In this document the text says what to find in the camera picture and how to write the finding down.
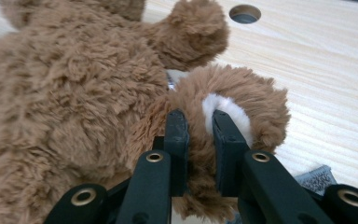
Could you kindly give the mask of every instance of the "brown fur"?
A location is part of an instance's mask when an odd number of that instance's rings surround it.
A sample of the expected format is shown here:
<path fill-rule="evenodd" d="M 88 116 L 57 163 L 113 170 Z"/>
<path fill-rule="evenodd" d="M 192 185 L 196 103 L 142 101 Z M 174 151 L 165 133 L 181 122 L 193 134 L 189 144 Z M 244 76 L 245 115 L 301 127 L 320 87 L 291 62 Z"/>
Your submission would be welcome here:
<path fill-rule="evenodd" d="M 175 198 L 173 205 L 183 217 L 207 216 L 222 222 L 232 218 L 236 200 L 222 198 L 214 186 L 215 154 L 213 136 L 205 128 L 201 102 L 209 93 L 231 97 L 244 108 L 250 117 L 254 143 L 251 149 L 272 151 L 283 142 L 285 128 L 290 119 L 286 103 L 286 90 L 275 90 L 272 78 L 263 78 L 246 68 L 208 66 L 195 69 L 182 79 L 175 91 L 159 97 L 146 117 L 134 127 L 130 138 L 132 153 L 128 166 L 134 167 L 136 159 L 152 147 L 154 136 L 162 135 L 169 111 L 179 108 L 186 116 L 189 134 L 190 195 Z"/>
<path fill-rule="evenodd" d="M 144 1 L 131 2 L 130 21 L 128 0 L 3 2 L 21 29 L 0 39 L 0 223 L 42 223 L 69 188 L 128 176 L 131 126 L 167 94 L 165 68 L 205 64 L 227 45 L 213 1 L 181 1 L 170 15 L 208 26 L 202 37 L 178 21 L 138 22 Z M 204 7 L 216 19 L 193 21 Z"/>

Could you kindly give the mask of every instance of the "brown teddy bear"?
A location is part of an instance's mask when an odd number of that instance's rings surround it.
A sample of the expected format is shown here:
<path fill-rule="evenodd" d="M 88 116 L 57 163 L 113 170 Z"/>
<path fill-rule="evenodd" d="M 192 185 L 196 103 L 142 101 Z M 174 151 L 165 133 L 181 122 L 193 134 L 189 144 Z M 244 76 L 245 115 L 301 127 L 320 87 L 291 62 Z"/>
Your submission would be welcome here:
<path fill-rule="evenodd" d="M 198 68 L 168 91 L 165 69 L 205 65 L 226 48 L 214 1 L 179 1 L 155 24 L 139 21 L 142 0 L 1 4 L 20 30 L 0 38 L 0 223 L 42 223 L 81 183 L 112 188 L 131 175 L 173 108 L 190 125 L 192 192 L 174 205 L 183 216 L 221 221 L 235 202 L 213 187 L 206 111 L 238 111 L 252 148 L 272 150 L 285 137 L 286 91 L 250 70 Z"/>

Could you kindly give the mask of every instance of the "white inner ear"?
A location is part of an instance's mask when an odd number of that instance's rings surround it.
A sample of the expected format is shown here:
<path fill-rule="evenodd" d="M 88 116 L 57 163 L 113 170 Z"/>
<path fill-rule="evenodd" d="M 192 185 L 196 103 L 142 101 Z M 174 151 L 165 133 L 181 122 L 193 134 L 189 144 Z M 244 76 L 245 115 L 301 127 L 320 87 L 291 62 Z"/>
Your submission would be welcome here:
<path fill-rule="evenodd" d="M 208 133 L 213 134 L 212 116 L 213 112 L 218 109 L 231 116 L 231 119 L 234 121 L 235 125 L 237 125 L 248 146 L 252 146 L 254 138 L 252 137 L 251 132 L 251 121 L 245 111 L 235 104 L 233 99 L 216 93 L 210 93 L 202 101 L 202 109 L 205 115 L 205 127 Z"/>

